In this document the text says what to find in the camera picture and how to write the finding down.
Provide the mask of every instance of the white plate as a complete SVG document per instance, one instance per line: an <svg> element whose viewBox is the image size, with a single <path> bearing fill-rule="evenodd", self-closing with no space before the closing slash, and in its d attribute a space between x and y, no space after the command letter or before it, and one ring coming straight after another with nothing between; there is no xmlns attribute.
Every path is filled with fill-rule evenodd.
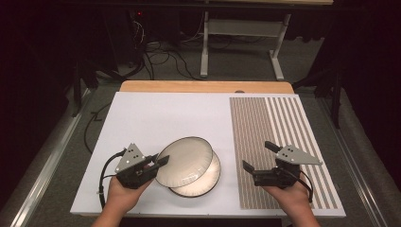
<svg viewBox="0 0 401 227"><path fill-rule="evenodd" d="M181 187L170 187L171 191L182 197L194 198L212 190L220 177L220 160L213 152L213 159L206 172L193 183Z"/></svg>
<svg viewBox="0 0 401 227"><path fill-rule="evenodd" d="M156 181L167 187L181 187L200 178L212 162L210 144L199 137L185 137L168 145L158 160L169 155L168 163L159 169Z"/></svg>

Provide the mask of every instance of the wooden table edge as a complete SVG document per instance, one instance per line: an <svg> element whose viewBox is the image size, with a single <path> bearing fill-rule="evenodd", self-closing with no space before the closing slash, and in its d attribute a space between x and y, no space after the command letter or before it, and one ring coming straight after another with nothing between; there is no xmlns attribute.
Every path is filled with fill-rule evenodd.
<svg viewBox="0 0 401 227"><path fill-rule="evenodd" d="M120 92L294 94L285 81L127 80Z"/></svg>

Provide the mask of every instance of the metal frame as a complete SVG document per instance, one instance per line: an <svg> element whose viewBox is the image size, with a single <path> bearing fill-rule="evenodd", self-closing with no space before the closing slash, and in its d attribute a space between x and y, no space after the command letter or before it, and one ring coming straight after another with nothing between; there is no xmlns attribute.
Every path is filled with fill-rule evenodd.
<svg viewBox="0 0 401 227"><path fill-rule="evenodd" d="M345 139L342 136L342 133L339 129L336 128L334 123L331 121L331 113L330 107L325 102L324 98L318 98L318 103L323 112L325 113L327 122L329 123L333 133L336 135L337 141L339 142L341 148L341 156L345 163L345 166L354 182L354 185L357 189L357 192L360 196L360 199L365 206L365 210L371 218L371 222L375 227L385 226L387 227L387 222L381 214L380 208L376 204L375 197L373 196L369 185L366 183L362 173L357 166L357 162L355 161L351 150L348 148Z"/></svg>
<svg viewBox="0 0 401 227"><path fill-rule="evenodd" d="M200 76L207 78L209 67L209 34L220 35L242 35L276 38L276 46L270 50L270 61L273 66L274 75L277 80L284 80L280 63L277 59L281 45L286 35L289 18L291 14L286 14L283 22L265 22L265 21L240 21L240 20L218 20L210 19L209 12L204 12L203 23L203 49L200 60Z"/></svg>
<svg viewBox="0 0 401 227"><path fill-rule="evenodd" d="M86 89L83 97L83 108L85 108L89 102L90 97L92 97L89 89ZM42 199L42 196L44 195L44 192L46 191L46 188L50 184L53 174L56 172L56 168L59 165L65 148L67 147L68 142L70 141L70 138L73 135L81 116L82 112L79 112L69 122L68 129L65 131L65 134L60 142L51 151L51 154L44 164L44 167L39 174L39 177L36 179L35 184L33 184L32 188L30 189L29 194L27 195L23 205L15 216L14 221L11 223L11 227L27 226L30 217L33 215L36 207Z"/></svg>

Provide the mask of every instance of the striped mat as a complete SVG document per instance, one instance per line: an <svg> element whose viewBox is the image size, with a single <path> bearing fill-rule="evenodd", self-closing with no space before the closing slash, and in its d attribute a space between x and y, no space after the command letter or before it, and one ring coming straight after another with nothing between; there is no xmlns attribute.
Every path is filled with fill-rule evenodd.
<svg viewBox="0 0 401 227"><path fill-rule="evenodd" d="M275 167L274 154L264 147L269 140L277 146L293 145L322 160L300 98L230 97L235 158L241 209L279 209L276 200L253 185L252 175L242 168L242 160L259 169ZM312 208L337 209L326 166L301 165L314 187Z"/></svg>

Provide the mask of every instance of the metal rail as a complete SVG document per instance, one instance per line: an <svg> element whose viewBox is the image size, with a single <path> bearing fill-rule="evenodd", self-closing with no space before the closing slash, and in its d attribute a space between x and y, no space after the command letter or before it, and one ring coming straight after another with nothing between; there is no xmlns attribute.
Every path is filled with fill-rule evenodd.
<svg viewBox="0 0 401 227"><path fill-rule="evenodd" d="M357 192L360 196L360 199L365 206L366 212L368 213L372 224L375 227L387 227L387 222L381 214L380 208L377 206L374 195L371 192L369 185L366 183L362 173L357 166L357 162L355 161L351 150L348 148L345 139L342 136L342 133L339 129L336 128L333 121L330 117L330 110L328 104L324 101L324 98L317 98L319 106L322 108L325 113L325 117L329 122L333 133L336 135L337 141L340 144L341 148L341 156L344 160L345 166L350 173L351 179L354 182L354 185L357 189Z"/></svg>

